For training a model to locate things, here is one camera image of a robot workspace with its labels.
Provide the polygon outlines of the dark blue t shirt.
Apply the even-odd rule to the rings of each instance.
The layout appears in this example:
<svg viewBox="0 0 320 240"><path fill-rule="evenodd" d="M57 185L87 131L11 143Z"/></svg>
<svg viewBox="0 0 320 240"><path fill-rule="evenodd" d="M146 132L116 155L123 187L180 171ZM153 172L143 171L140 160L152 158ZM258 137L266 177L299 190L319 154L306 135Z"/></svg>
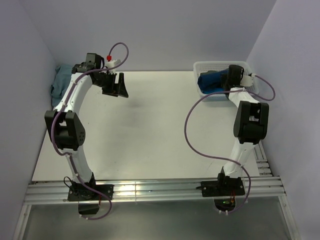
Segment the dark blue t shirt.
<svg viewBox="0 0 320 240"><path fill-rule="evenodd" d="M197 79L197 85L200 91L203 94L223 91L222 75L226 75L227 73L227 69L222 71L209 70L207 72L202 72Z"/></svg>

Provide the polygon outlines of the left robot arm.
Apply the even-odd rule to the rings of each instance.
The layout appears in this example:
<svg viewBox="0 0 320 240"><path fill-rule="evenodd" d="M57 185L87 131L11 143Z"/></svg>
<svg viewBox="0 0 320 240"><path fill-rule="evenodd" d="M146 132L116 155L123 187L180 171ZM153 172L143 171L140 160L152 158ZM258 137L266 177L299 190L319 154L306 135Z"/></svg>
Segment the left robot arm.
<svg viewBox="0 0 320 240"><path fill-rule="evenodd" d="M116 73L123 61L108 55L103 59L88 53L84 62L71 69L69 86L61 102L44 115L48 134L54 150L67 159L71 169L69 191L73 196L91 200L98 194L96 180L84 153L86 130L78 114L88 90L100 87L102 94L128 98L124 74Z"/></svg>

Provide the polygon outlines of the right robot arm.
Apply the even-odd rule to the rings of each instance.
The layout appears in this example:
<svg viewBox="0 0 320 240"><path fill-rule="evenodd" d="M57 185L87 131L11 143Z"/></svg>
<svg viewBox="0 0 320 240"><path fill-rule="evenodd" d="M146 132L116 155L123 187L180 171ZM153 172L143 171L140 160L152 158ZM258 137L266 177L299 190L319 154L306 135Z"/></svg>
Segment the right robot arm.
<svg viewBox="0 0 320 240"><path fill-rule="evenodd" d="M227 98L237 107L233 125L235 143L230 159L218 174L216 189L221 196L244 195L245 188L241 176L251 151L267 135L269 105L261 103L241 86L244 68L231 64L226 74L221 77L221 86Z"/></svg>

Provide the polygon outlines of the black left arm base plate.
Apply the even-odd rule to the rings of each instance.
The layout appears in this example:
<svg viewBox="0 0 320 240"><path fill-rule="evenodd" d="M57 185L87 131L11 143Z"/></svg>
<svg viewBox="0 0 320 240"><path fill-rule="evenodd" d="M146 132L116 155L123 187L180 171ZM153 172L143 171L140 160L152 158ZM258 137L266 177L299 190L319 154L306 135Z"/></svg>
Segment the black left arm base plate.
<svg viewBox="0 0 320 240"><path fill-rule="evenodd" d="M93 187L98 192L105 194L111 200L114 193L114 185L112 184L98 184ZM78 203L78 213L91 216L98 213L100 209L101 201L106 201L107 198L93 192L80 183L69 188L69 193L67 197L68 202Z"/></svg>

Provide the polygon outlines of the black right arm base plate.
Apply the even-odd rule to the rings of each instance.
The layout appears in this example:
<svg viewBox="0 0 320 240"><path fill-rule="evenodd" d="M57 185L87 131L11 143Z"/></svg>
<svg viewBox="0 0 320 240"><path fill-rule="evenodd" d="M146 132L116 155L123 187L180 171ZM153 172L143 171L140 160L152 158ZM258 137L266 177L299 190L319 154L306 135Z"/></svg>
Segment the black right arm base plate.
<svg viewBox="0 0 320 240"><path fill-rule="evenodd" d="M224 197L215 199L214 205L220 211L233 211L236 208L236 196L244 196L245 188L240 177L219 178L212 181L201 181L196 188L201 190L202 197Z"/></svg>

